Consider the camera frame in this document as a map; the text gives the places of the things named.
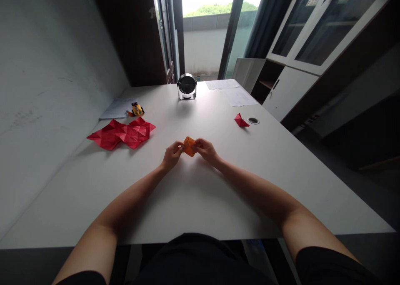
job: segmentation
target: person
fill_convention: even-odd
[[[193,148],[282,230],[299,278],[305,284],[371,284],[375,277],[299,201],[278,186],[223,160],[212,143],[199,138]],[[53,284],[109,284],[118,235],[137,216],[162,178],[177,164],[176,141],[162,163],[115,198],[85,231]],[[223,242],[183,234],[167,243],[134,284],[273,284]]]

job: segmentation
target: green foliage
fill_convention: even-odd
[[[196,11],[189,12],[183,17],[230,13],[231,8],[232,8],[232,3],[229,3],[227,5],[218,5],[218,4],[204,5],[199,9],[197,9]],[[244,2],[242,5],[242,11],[255,11],[257,9],[258,7],[248,2]]]

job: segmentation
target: document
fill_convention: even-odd
[[[258,102],[241,87],[224,89],[220,92],[231,107],[258,104]]]
[[[126,118],[128,117],[126,110],[132,111],[132,103],[138,100],[137,97],[131,99],[116,98],[99,119]]]
[[[240,87],[240,84],[235,79],[206,81],[209,90],[222,90]]]

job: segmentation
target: red origami paper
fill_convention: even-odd
[[[124,125],[116,120],[112,120],[103,129],[98,130],[87,139],[93,140],[100,147],[112,150],[120,141],[125,142],[131,148],[150,138],[150,132],[155,126],[138,117],[128,125]]]
[[[239,125],[239,127],[249,127],[250,125],[247,123],[247,122],[245,122],[243,119],[242,119],[242,116],[240,115],[240,113],[238,114],[238,115],[236,115],[236,117],[235,117],[235,122]]]
[[[185,149],[183,150],[184,153],[188,154],[189,156],[193,157],[195,155],[195,151],[192,149],[192,146],[195,145],[194,139],[187,136],[185,141],[183,142]]]

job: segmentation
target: balcony wall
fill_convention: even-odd
[[[243,57],[256,13],[241,13],[231,57]],[[218,74],[229,18],[229,13],[183,18],[185,72],[194,75]],[[233,72],[235,63],[230,61],[228,71]]]

